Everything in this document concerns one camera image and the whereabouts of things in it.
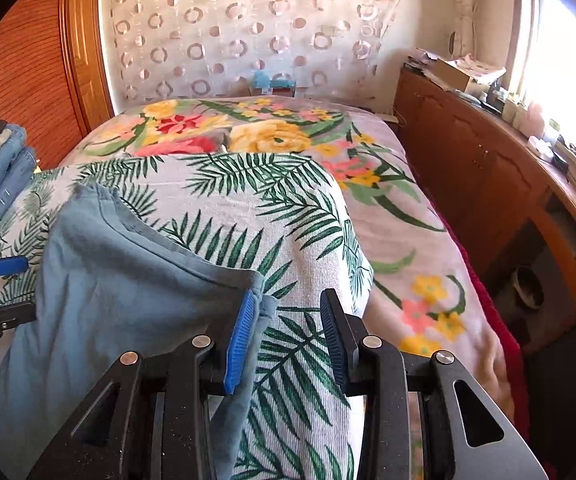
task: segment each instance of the floral blanket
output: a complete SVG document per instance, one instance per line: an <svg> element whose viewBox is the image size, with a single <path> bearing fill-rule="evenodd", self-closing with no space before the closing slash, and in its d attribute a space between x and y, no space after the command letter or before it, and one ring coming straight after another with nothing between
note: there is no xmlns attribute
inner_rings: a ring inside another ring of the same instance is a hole
<svg viewBox="0 0 576 480"><path fill-rule="evenodd" d="M513 418L504 351L460 250L415 183L396 136L374 115L290 98L169 100L108 121L64 164L126 154L215 152L222 145L230 152L300 152L318 161L342 189L375 272L364 314L369 330L407 352L429 356L440 348L451 350ZM193 177L194 194L243 186L250 171L263 174L264 169L251 168L247 158L215 159ZM296 168L292 174L308 180L310 173ZM280 188L308 200L291 180ZM313 232L324 226L322 216ZM418 440L415 450L420 474Z"/></svg>

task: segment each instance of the triangular cutout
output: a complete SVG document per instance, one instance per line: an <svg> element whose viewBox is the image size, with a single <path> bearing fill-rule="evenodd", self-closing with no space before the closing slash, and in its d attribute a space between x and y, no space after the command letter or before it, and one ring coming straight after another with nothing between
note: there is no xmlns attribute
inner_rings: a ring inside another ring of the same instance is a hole
<svg viewBox="0 0 576 480"><path fill-rule="evenodd" d="M108 384L75 427L72 432L74 440L96 447L104 447L108 443L120 389L120 383Z"/></svg>
<svg viewBox="0 0 576 480"><path fill-rule="evenodd" d="M479 447L503 439L504 431L486 407L464 381L456 381L454 392L462 412L466 442L470 447Z"/></svg>

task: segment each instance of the wooden desk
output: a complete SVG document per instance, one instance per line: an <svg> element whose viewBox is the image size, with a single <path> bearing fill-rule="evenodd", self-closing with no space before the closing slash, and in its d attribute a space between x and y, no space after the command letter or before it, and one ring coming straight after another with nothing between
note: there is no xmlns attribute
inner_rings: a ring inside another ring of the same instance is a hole
<svg viewBox="0 0 576 480"><path fill-rule="evenodd" d="M576 323L576 186L501 118L404 66L395 98L399 140L430 195L495 294L547 246L574 302L533 352Z"/></svg>

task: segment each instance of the patterned curtain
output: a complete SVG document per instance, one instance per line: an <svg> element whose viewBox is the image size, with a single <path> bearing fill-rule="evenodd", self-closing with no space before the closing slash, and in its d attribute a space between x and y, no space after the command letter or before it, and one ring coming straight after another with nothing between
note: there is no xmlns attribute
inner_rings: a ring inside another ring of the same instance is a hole
<svg viewBox="0 0 576 480"><path fill-rule="evenodd" d="M362 104L400 0L100 0L118 112L247 95L255 70L298 95Z"/></svg>
<svg viewBox="0 0 576 480"><path fill-rule="evenodd" d="M456 23L454 43L452 48L453 59L471 54L476 57L475 43L475 12L478 0L455 0Z"/></svg>

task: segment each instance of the window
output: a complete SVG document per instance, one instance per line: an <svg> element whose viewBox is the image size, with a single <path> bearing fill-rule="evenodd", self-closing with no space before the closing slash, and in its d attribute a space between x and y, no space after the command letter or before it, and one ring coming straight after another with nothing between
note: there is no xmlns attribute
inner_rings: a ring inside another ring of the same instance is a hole
<svg viewBox="0 0 576 480"><path fill-rule="evenodd" d="M517 88L524 102L539 102L546 117L560 125L566 142L576 146L576 17L559 0L528 1L531 27L524 30L532 28L534 39L528 42ZM515 71L513 78L518 79Z"/></svg>

